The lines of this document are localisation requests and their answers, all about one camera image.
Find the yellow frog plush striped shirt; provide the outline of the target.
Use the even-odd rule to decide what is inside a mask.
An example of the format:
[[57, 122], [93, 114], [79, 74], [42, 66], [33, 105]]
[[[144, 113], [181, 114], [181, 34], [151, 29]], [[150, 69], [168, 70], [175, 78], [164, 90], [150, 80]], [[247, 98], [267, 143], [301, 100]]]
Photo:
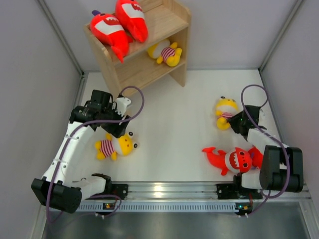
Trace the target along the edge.
[[95, 142], [96, 158], [103, 160], [109, 157], [113, 161], [116, 161], [118, 155], [128, 156], [138, 147], [138, 144], [133, 141], [133, 136], [134, 133], [131, 131], [119, 138], [106, 133], [106, 139]]

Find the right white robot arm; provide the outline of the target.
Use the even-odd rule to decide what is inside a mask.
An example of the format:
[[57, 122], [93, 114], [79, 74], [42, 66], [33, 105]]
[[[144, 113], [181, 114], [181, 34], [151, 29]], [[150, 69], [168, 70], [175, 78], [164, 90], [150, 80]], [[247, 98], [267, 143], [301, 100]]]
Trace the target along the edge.
[[289, 147], [259, 126], [260, 107], [245, 105], [244, 110], [228, 119], [236, 134], [252, 144], [262, 155], [259, 183], [262, 189], [301, 192], [304, 187], [303, 152]]

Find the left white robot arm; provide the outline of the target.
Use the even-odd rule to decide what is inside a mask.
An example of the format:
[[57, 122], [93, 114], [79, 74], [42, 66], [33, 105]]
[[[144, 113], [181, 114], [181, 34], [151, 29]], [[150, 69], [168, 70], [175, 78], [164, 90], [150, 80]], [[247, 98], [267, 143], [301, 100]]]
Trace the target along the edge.
[[131, 100], [123, 95], [113, 99], [110, 93], [93, 90], [85, 105], [72, 110], [60, 149], [43, 176], [31, 184], [41, 205], [74, 213], [85, 199], [94, 195], [107, 199], [112, 195], [111, 177], [94, 173], [73, 182], [72, 174], [98, 127], [115, 138], [124, 135], [130, 118], [125, 113], [130, 104]]

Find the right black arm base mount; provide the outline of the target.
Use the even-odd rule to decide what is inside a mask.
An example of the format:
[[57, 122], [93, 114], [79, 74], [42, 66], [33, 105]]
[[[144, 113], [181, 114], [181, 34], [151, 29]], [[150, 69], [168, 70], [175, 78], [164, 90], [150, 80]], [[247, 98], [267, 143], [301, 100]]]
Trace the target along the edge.
[[221, 183], [216, 185], [216, 193], [219, 200], [238, 199], [238, 188], [231, 183]]

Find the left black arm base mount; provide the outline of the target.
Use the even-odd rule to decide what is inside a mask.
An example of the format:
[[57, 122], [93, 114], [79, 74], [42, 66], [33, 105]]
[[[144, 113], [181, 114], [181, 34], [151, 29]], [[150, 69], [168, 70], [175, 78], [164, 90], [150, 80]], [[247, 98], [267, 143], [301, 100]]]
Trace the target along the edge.
[[116, 196], [120, 197], [122, 200], [124, 200], [124, 199], [126, 199], [126, 197], [128, 195], [128, 189], [129, 189], [128, 184], [115, 183], [115, 184], [112, 184], [110, 194], [116, 195]]

